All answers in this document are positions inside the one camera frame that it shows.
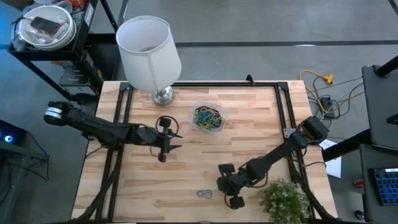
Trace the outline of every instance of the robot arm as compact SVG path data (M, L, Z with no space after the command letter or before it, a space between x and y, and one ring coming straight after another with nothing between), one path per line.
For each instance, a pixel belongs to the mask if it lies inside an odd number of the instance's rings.
M233 164L220 164L218 168L221 177L217 179L218 190L224 192L227 196L232 196L229 200L232 209L243 207L244 200L242 197L238 197L243 187L254 187L264 179L271 165L293 151L303 149L311 144L321 143L326 139L328 131L318 118L309 117L299 124L285 143L265 156L251 159L238 168L236 173Z
M171 124L169 118L171 117L163 116L158 119L156 126L159 122L159 125L163 127L163 131L159 132L157 129L144 124L111 123L84 113L65 102L51 101L44 114L44 120L47 123L57 126L69 125L79 129L85 134L95 136L106 147L116 147L122 144L159 147L158 160L160 162L165 162L166 154L172 149L180 147L180 145L170 145L170 140L174 137L182 138L169 129Z

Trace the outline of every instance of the lamp base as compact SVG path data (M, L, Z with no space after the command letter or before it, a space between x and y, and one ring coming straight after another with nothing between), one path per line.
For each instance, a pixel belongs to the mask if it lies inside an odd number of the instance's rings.
M152 93L152 100L158 106L167 106L173 102L174 91L171 86L165 88L164 90L155 91Z

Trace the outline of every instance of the green plant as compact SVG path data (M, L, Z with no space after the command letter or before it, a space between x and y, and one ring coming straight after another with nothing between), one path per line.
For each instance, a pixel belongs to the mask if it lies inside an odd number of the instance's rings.
M304 193L290 181L278 179L260 191L262 201L260 205L267 212L271 221L276 224L302 223L309 205Z

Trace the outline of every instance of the wooden table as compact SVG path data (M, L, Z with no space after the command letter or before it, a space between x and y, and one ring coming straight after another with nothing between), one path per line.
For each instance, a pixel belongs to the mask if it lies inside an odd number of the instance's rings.
M311 115L307 94L302 81L288 83L299 124ZM98 117L113 120L119 84L104 83ZM150 92L134 90L129 122L154 126L159 116L171 115L180 123L179 134L183 136L172 139L172 144L182 144L182 147L174 149L166 163L160 163L150 154L149 147L125 146L114 222L268 222L268 214L259 206L259 189L243 188L241 195L246 206L230 210L224 204L223 193L217 189L216 179L220 176L218 164L233 163L239 167L283 142L273 88L175 87L174 91L173 103L158 107L153 104ZM213 137L190 126L188 114L197 99L216 103L229 111L229 121L220 136ZM285 102L284 111L289 122ZM91 142L87 153L98 146L98 142ZM86 159L72 218L82 214L98 193L105 158L106 149L101 149ZM304 160L306 164L322 161L319 147L309 147ZM307 175L316 198L336 217L324 165L308 167ZM269 171L269 181L278 178L290 179L285 159L275 163ZM198 198L200 189L211 189L213 198ZM104 209L108 209L108 200L105 200Z

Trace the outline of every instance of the concrete floor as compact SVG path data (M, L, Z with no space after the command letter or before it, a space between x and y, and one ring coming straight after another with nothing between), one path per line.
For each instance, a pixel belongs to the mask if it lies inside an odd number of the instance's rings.
M121 0L108 1L119 16ZM0 3L0 45L8 44L9 25L17 10ZM398 17L387 0L271 1L271 0L133 0L125 19L153 15L170 23L176 42L206 41L296 41L296 40L396 40ZM92 32L112 28L99 4ZM382 64L398 52L398 45L335 47L222 47L178 50L183 70L180 80L242 80L251 74L256 80L296 80L303 69L335 76L339 83L361 76L363 65ZM46 124L43 113L50 100L63 98L5 50L0 50L0 119L32 132L51 154L50 182L33 175L25 181L15 223L48 223L68 220L80 178L87 141L68 127ZM37 63L54 80L62 70L46 62ZM119 79L123 80L123 70ZM305 75L307 85L315 77ZM321 90L340 99L361 80ZM318 87L324 87L322 81ZM330 127L330 136L348 138L368 128L364 96L351 102L350 112ZM353 212L362 210L360 194L337 187L361 176L359 154L343 158L343 178L330 177L338 215L355 221Z

